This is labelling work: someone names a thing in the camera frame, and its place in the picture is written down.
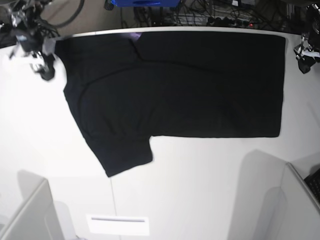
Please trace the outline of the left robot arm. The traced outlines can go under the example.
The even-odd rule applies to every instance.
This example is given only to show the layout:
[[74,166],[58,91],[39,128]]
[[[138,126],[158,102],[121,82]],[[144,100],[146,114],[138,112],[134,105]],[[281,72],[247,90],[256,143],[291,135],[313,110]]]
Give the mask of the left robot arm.
[[316,3],[306,8],[306,27],[300,43],[293,49],[298,68],[306,74],[320,62],[320,6]]

